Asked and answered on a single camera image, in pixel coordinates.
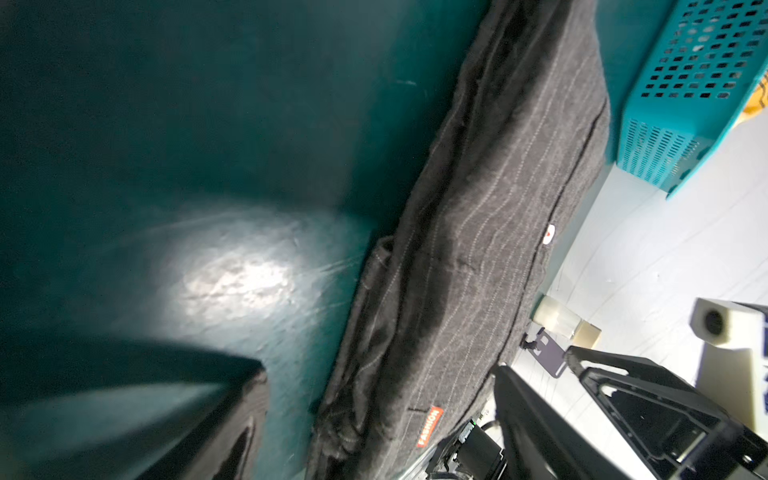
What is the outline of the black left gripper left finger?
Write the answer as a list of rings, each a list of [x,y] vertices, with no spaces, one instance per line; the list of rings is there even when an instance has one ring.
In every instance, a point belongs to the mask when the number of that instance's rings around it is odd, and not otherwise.
[[[268,376],[260,367],[139,477],[250,479],[268,409]]]

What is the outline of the dark grey striped shirt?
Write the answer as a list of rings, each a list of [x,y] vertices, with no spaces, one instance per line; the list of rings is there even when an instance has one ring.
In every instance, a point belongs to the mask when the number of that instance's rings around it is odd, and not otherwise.
[[[595,24],[593,1],[490,5],[397,229],[362,271],[308,478],[391,479],[486,403],[604,164]]]

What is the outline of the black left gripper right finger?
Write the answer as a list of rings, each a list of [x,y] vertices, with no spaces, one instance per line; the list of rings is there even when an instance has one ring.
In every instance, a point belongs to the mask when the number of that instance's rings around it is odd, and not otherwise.
[[[503,479],[625,479],[510,367],[493,369]]]

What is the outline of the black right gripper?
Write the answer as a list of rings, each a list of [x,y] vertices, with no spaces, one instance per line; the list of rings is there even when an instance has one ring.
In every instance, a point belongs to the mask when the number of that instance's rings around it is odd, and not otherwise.
[[[767,442],[665,367],[582,347],[565,363],[657,479],[766,479]]]

